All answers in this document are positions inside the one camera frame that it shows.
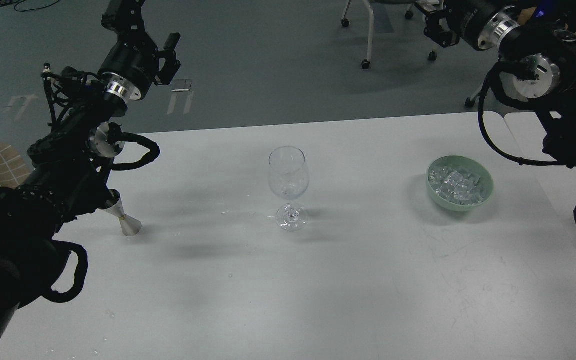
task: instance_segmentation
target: wine glass stem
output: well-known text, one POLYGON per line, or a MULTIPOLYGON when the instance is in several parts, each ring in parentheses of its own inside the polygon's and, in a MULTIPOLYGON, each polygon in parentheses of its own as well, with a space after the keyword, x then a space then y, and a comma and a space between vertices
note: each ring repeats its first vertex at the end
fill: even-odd
POLYGON ((290 204, 290 207, 288 208, 288 221, 290 221, 291 223, 295 223, 296 221, 299 221, 299 211, 297 211, 297 208, 295 207, 294 204, 290 204))

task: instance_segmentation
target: chair caster wheel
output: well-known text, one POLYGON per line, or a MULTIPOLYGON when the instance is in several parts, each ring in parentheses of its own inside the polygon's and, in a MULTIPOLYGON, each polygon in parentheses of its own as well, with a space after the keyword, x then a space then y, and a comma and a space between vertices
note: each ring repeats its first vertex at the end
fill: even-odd
POLYGON ((475 98, 467 98, 466 99, 466 103, 464 104, 464 107, 467 107, 468 109, 472 109, 475 106, 475 98))

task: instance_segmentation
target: cocktail jigger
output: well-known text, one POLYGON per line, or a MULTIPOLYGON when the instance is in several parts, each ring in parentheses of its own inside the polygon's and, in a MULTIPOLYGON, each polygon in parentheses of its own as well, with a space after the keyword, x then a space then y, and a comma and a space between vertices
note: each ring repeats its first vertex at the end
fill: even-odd
POLYGON ((134 237, 139 233, 139 230, 142 229, 141 221, 132 216, 126 215, 119 191, 116 189, 110 189, 110 194, 112 195, 112 198, 103 204, 104 207, 102 207, 101 210, 118 217, 119 224, 121 225, 121 232, 126 235, 126 237, 134 237))

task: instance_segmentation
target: wine glass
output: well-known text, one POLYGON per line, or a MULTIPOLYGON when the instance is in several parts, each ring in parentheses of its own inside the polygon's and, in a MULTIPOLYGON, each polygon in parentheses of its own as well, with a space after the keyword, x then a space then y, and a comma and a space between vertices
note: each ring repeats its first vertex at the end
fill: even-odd
POLYGON ((299 148, 282 146, 272 151, 268 163, 270 190, 279 198, 289 201, 277 211, 277 224, 284 230, 300 230, 308 222, 308 213, 293 201, 306 192, 310 183, 306 157, 299 148))

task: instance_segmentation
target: white table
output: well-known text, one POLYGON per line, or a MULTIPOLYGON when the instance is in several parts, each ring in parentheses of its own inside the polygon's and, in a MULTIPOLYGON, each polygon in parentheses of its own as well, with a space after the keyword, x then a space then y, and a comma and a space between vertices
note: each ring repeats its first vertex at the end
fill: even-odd
POLYGON ((148 137, 161 157, 109 182, 143 230, 124 237, 104 212, 66 225, 56 239, 89 254, 84 291, 19 310, 0 360, 576 360, 576 239, 476 114, 148 137), (287 144, 311 173, 299 232, 277 227, 266 180, 287 144), (445 155, 482 163, 494 198, 467 214, 432 203, 425 171, 445 155))

